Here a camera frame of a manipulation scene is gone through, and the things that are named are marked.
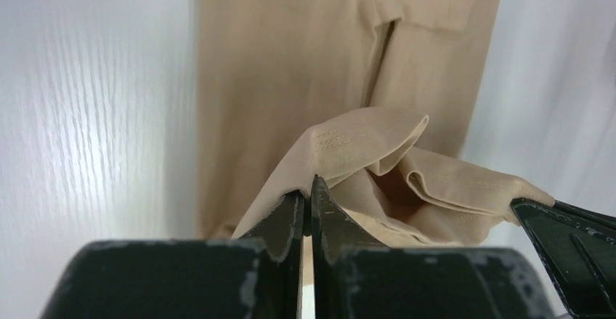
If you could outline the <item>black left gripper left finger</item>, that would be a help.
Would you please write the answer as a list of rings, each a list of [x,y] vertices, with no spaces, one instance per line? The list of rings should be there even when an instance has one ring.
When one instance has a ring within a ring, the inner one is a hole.
[[[237,239],[96,241],[68,263],[43,318],[297,318],[305,198]]]

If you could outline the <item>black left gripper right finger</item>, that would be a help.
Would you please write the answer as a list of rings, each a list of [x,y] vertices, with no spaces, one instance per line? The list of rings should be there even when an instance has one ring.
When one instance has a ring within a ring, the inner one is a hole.
[[[552,318],[538,276],[504,248],[392,248],[311,192],[318,318]]]

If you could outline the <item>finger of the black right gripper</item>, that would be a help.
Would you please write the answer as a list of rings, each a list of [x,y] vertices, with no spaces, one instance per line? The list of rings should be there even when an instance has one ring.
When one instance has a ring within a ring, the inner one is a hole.
[[[556,201],[510,207],[572,318],[615,317],[615,218]]]

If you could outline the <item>beige t shirt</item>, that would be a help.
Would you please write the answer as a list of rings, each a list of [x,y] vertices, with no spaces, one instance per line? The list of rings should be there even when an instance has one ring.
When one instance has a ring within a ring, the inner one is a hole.
[[[237,239],[311,192],[392,248],[482,248],[510,204],[555,200],[458,158],[500,0],[199,0],[198,229]]]

